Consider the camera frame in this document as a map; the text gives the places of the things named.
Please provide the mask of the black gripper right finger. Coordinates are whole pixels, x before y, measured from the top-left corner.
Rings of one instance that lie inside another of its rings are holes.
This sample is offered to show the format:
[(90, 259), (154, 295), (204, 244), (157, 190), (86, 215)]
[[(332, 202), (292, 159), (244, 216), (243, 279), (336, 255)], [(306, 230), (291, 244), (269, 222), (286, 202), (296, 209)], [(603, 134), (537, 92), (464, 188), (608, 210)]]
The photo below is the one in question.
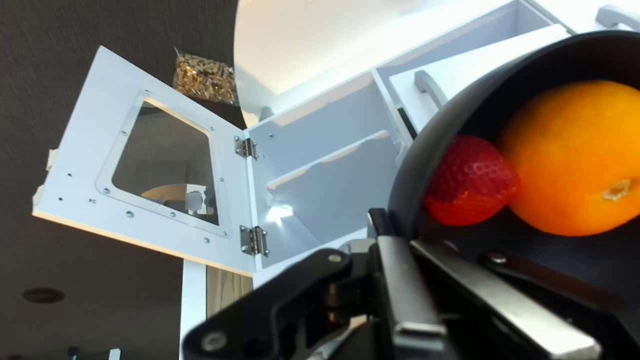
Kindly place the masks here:
[(516, 291), (476, 263), (460, 259), (437, 243), (412, 243), (412, 248), (452, 284), (460, 286), (484, 311), (494, 315), (548, 360), (601, 360), (601, 345), (557, 313)]

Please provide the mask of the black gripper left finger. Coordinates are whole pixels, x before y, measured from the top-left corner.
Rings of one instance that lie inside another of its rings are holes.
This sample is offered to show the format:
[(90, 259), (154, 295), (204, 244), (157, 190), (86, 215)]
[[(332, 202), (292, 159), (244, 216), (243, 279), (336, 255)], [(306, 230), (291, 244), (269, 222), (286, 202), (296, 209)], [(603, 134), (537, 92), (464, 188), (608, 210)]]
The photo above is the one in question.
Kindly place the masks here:
[(396, 233), (385, 209), (369, 213), (369, 234), (378, 248), (394, 360), (444, 360), (446, 327), (429, 295), (410, 243)]

